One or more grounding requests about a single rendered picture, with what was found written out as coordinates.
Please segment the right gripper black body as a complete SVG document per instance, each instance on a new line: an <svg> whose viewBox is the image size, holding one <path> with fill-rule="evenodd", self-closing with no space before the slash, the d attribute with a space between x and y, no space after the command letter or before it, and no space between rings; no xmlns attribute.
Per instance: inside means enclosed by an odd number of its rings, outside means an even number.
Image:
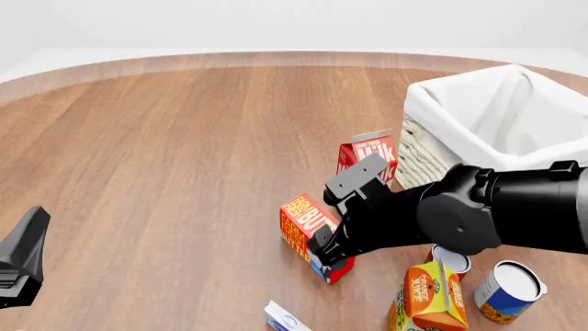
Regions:
<svg viewBox="0 0 588 331"><path fill-rule="evenodd" d="M429 189L421 187L391 192L380 184L368 184L364 195L338 199L325 189L323 200L330 206L345 206L345 214L336 230L345 228L350 239L350 256L389 247L428 245L430 238L421 230L416 217L417 206Z"/></svg>

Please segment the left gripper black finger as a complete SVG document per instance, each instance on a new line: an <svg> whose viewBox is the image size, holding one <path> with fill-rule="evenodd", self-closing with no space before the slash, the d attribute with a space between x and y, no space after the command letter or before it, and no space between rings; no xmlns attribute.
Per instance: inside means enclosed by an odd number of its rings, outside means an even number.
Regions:
<svg viewBox="0 0 588 331"><path fill-rule="evenodd" d="M43 247L50 219L41 206L31 207L10 234L0 241L0 269L42 277Z"/></svg>

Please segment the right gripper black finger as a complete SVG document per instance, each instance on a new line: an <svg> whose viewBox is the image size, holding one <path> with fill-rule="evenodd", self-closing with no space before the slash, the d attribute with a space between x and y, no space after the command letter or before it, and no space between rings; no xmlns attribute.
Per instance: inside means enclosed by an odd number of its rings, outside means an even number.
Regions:
<svg viewBox="0 0 588 331"><path fill-rule="evenodd" d="M307 240L306 245L311 255L317 258L350 257L350 239L345 228L333 232L329 225L322 225Z"/></svg>
<svg viewBox="0 0 588 331"><path fill-rule="evenodd" d="M332 266L325 266L319 258L315 258L315 271L326 281L338 281L355 265L353 257L338 261Z"/></svg>

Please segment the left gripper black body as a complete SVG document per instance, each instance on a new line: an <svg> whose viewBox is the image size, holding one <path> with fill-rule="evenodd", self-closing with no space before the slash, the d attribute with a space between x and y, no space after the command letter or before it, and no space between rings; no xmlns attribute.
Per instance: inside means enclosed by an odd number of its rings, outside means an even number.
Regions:
<svg viewBox="0 0 588 331"><path fill-rule="evenodd" d="M0 261L0 309L32 305L42 282L42 267L18 268Z"/></svg>

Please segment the red and yellow butter box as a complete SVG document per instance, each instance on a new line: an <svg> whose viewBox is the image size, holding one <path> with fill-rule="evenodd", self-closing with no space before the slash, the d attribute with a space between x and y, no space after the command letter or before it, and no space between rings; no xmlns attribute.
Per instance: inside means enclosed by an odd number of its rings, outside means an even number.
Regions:
<svg viewBox="0 0 588 331"><path fill-rule="evenodd" d="M319 231L324 225L327 225L333 233L339 225L339 221L332 216L326 209L320 206L315 200L310 198L306 193L290 200L280 207L279 223L281 237L287 242L296 253L309 264L326 283L332 285L341 279L355 265L355 258L350 257L345 261L340 261L335 267L319 267L309 255L310 250L307 247L307 241Z"/></svg>

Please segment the white and blue cream cheese box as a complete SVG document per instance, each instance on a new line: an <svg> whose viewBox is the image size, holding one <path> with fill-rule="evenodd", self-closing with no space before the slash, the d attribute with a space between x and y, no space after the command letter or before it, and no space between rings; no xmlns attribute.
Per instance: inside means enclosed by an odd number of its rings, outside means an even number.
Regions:
<svg viewBox="0 0 588 331"><path fill-rule="evenodd" d="M267 303L264 312L266 323L276 331L312 331L274 301Z"/></svg>

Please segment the wicker basket with white liner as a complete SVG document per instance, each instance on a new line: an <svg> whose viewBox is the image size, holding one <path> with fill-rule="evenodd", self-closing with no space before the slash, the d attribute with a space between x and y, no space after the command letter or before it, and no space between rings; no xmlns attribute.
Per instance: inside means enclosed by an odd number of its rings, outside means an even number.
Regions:
<svg viewBox="0 0 588 331"><path fill-rule="evenodd" d="M588 166L588 92L521 65L501 65L409 85L396 180L404 189L463 164L497 171Z"/></svg>

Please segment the red milk carton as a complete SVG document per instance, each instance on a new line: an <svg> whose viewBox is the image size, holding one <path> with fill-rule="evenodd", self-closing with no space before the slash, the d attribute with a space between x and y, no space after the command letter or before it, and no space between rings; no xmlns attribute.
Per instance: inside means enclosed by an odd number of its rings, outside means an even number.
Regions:
<svg viewBox="0 0 588 331"><path fill-rule="evenodd" d="M351 143L340 145L336 173L343 172L371 154L378 154L388 162L388 166L379 173L379 176L391 188L398 165L397 153L393 147L391 135L391 129L373 131L358 134L353 137Z"/></svg>

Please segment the red tin can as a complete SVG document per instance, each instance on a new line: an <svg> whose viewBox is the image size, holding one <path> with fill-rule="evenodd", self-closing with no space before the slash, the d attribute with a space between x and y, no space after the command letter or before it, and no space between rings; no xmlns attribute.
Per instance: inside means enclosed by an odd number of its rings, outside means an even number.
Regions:
<svg viewBox="0 0 588 331"><path fill-rule="evenodd" d="M442 260L446 267L449 267L458 275L459 280L463 280L471 268L471 260L468 256L446 250L440 245L432 245L424 263Z"/></svg>

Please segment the orange juice carton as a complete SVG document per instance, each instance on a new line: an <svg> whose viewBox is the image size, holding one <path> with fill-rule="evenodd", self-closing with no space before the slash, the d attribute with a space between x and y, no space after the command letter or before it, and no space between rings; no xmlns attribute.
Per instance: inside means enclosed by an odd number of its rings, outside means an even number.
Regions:
<svg viewBox="0 0 588 331"><path fill-rule="evenodd" d="M466 331L458 275L442 261L409 267L388 314L388 331Z"/></svg>

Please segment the blue and white tin can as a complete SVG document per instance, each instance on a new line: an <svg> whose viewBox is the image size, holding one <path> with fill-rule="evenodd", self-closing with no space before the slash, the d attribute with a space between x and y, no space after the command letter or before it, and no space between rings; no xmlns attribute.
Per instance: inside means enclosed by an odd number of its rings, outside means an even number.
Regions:
<svg viewBox="0 0 588 331"><path fill-rule="evenodd" d="M516 261L499 261L474 292L474 302L491 321L509 325L534 302L548 294L548 287L531 269Z"/></svg>

